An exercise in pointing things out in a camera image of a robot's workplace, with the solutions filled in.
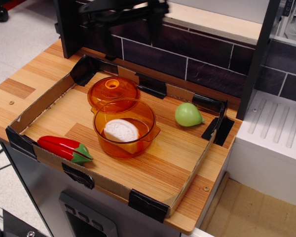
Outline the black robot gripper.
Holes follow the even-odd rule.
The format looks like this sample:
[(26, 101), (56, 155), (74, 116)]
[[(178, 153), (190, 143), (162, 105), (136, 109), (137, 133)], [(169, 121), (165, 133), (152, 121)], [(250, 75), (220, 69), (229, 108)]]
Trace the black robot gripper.
[(165, 0), (93, 0), (79, 7), (83, 24), (98, 27), (99, 38), (107, 59), (116, 59), (116, 49), (109, 27), (137, 20), (148, 20), (151, 43), (156, 43), (162, 30), (163, 18), (169, 13)]

